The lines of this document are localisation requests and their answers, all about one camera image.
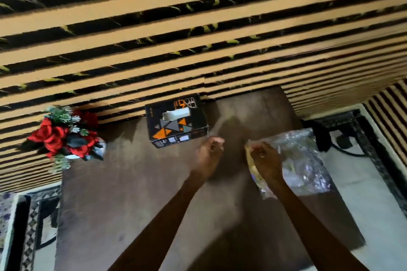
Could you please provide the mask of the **person's left hand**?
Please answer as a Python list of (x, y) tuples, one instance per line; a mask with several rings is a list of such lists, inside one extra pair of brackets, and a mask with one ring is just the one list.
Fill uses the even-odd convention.
[(197, 150), (195, 162), (192, 165), (191, 176), (202, 186), (214, 173), (222, 155), (207, 154), (207, 138), (201, 143)]

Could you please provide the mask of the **person's right forearm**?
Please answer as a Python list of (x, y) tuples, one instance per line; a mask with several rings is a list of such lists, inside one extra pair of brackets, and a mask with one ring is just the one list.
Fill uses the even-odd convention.
[(282, 177), (267, 180), (318, 271), (369, 271), (303, 204)]

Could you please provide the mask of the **clear plastic bag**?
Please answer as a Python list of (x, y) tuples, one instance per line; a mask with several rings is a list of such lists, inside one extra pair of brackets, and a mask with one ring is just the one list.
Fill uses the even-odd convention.
[[(250, 145), (266, 142), (278, 151), (282, 157), (284, 181), (297, 196), (332, 191), (332, 179), (318, 151), (311, 128), (288, 131), (258, 141), (249, 141)], [(269, 191), (268, 195), (260, 192), (263, 199), (276, 198), (270, 188)]]

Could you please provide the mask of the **person's left forearm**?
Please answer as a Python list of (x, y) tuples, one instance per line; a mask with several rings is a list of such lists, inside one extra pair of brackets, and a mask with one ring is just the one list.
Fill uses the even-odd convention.
[(193, 170), (176, 195), (158, 212), (108, 271), (159, 271), (186, 211), (205, 176)]

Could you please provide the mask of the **black furniture frame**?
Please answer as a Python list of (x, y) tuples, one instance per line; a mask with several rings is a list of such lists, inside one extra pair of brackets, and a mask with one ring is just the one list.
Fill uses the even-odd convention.
[(4, 271), (54, 271), (60, 195), (19, 198)]

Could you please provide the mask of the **person's right hand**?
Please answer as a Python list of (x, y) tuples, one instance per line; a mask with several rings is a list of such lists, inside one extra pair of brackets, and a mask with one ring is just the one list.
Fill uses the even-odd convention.
[(254, 161), (257, 171), (273, 190), (284, 183), (282, 172), (282, 158), (278, 151), (271, 146), (271, 155), (265, 161)]

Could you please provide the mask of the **black box with orange triangles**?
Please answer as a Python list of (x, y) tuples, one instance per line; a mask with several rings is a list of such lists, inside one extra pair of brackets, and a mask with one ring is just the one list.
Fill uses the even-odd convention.
[(145, 105), (145, 113), (149, 140), (158, 149), (208, 134), (198, 93)]

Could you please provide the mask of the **yellow card strip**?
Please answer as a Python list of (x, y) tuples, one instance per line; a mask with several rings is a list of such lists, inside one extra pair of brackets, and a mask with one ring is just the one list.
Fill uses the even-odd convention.
[(257, 185), (257, 188), (259, 189), (259, 191), (264, 195), (268, 195), (269, 192), (270, 192), (269, 188), (268, 188), (267, 183), (265, 182), (265, 180), (262, 178), (262, 176), (257, 171), (256, 165), (255, 165), (254, 160), (253, 160), (253, 158), (251, 156), (252, 148), (251, 148), (249, 142), (247, 142), (246, 145), (245, 145), (245, 154), (246, 154), (246, 160), (247, 160), (250, 175), (252, 177), (252, 180)]

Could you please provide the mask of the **red rose bouquet in vase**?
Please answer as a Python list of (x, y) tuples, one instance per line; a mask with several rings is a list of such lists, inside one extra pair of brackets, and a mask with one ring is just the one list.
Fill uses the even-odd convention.
[(61, 173), (71, 167), (71, 160), (104, 160), (107, 143), (98, 132), (98, 115), (70, 106), (50, 106), (38, 129), (18, 147), (36, 151), (52, 162), (51, 172)]

